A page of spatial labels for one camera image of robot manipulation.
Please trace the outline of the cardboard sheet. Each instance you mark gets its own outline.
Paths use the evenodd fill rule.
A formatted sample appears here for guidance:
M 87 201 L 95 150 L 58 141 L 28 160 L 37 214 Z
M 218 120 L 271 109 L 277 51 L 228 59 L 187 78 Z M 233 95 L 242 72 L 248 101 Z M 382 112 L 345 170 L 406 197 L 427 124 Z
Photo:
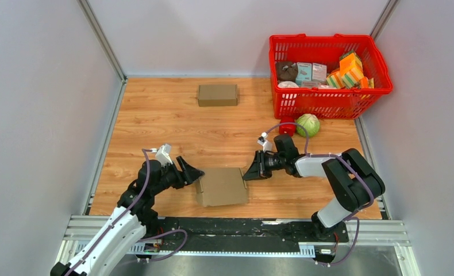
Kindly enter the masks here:
M 202 168 L 205 174 L 196 181 L 196 200 L 203 207 L 247 204 L 247 184 L 241 168 Z

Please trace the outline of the brown cardboard paper box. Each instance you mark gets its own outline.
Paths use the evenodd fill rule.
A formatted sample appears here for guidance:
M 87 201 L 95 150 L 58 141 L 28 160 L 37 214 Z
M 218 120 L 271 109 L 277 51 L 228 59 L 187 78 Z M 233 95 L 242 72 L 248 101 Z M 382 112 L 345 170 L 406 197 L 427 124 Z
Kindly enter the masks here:
M 200 107 L 237 106 L 237 85 L 199 85 L 197 100 Z

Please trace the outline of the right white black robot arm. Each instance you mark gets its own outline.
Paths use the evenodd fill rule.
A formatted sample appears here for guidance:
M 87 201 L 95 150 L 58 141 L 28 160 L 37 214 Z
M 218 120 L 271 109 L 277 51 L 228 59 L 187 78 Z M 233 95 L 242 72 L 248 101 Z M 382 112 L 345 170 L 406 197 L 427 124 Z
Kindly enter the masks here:
M 274 137 L 275 151 L 267 149 L 266 134 L 258 142 L 264 148 L 255 152 L 252 164 L 243 175 L 244 181 L 268 179 L 277 170 L 296 178 L 328 180 L 334 197 L 311 217 L 310 231 L 317 240 L 327 240 L 345 220 L 370 206 L 386 191 L 381 177 L 354 148 L 340 154 L 301 154 L 287 134 Z

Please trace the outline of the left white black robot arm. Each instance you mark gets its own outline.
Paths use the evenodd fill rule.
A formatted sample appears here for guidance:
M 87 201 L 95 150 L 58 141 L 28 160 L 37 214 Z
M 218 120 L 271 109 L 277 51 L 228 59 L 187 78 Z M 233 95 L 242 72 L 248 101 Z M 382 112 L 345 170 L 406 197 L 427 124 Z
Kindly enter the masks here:
M 57 262 L 51 275 L 109 275 L 141 238 L 159 239 L 158 213 L 152 209 L 155 196 L 173 187 L 181 189 L 204 176 L 181 156 L 162 164 L 146 159 L 117 206 L 91 241 L 66 264 Z

